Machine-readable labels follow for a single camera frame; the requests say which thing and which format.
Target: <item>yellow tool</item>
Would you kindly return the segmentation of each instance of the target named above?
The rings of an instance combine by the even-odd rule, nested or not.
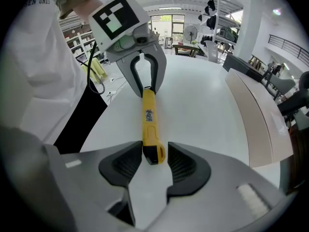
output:
[[[165,159],[165,149],[159,140],[155,93],[151,89],[143,91],[143,153],[151,165],[161,164]]]

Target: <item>black cable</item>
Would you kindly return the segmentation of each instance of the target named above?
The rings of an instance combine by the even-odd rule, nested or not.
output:
[[[97,43],[94,42],[93,44],[93,47],[92,47],[92,50],[91,50],[91,53],[90,53],[90,57],[89,57],[89,61],[88,61],[88,65],[85,64],[84,62],[80,61],[77,59],[78,62],[80,62],[81,64],[85,65],[87,67],[87,86],[88,88],[91,90],[91,92],[95,93],[95,94],[98,94],[98,95],[101,95],[105,92],[105,85],[103,84],[103,82],[101,81],[101,79],[98,77],[97,73],[90,67],[91,66],[91,62],[92,62],[92,58],[93,58],[93,55],[95,53],[95,50],[96,50],[96,47],[97,47]],[[96,92],[94,91],[91,86],[90,86],[90,70],[92,70],[93,74],[96,76],[96,78],[100,81],[100,83],[102,84],[103,86],[103,91],[102,92]]]

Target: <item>white floor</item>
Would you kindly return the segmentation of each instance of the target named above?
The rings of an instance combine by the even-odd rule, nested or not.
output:
[[[162,49],[165,54],[175,55],[174,49],[165,49],[162,46]],[[223,64],[226,58],[226,54],[222,55],[220,51],[218,51],[218,64]],[[107,65],[103,65],[108,78],[103,81],[105,85],[105,92],[101,95],[107,105],[111,104],[116,95],[121,91],[121,89],[127,85],[127,81],[119,70],[117,64],[111,63]],[[95,83],[95,86],[99,92],[103,91],[103,86],[101,84]]]

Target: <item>fan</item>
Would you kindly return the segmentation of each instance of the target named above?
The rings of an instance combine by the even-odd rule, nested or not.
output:
[[[190,41],[195,40],[197,38],[197,29],[194,26],[187,26],[183,31],[184,38]]]

